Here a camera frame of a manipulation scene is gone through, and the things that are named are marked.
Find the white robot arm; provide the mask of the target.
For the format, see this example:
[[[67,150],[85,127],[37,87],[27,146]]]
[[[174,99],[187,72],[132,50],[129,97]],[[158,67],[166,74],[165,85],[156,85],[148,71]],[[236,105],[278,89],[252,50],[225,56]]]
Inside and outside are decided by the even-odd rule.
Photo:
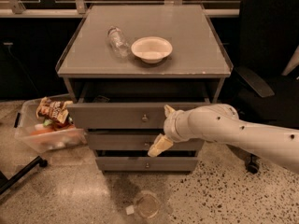
[[[164,132],[148,151],[156,157],[175,143],[191,139],[239,147],[289,171],[299,173],[299,131],[247,122],[231,105],[202,105],[187,111],[164,107]]]

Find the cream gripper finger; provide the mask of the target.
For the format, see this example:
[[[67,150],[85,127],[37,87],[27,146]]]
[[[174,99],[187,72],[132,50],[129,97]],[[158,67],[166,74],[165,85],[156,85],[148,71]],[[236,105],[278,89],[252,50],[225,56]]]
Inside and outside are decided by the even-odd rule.
[[[165,105],[164,106],[164,114],[165,114],[166,117],[168,117],[173,112],[175,112],[175,109],[173,107],[171,107],[170,105]]]
[[[150,146],[148,155],[150,157],[157,157],[171,146],[173,146],[173,141],[166,135],[160,133],[154,140],[154,143]]]

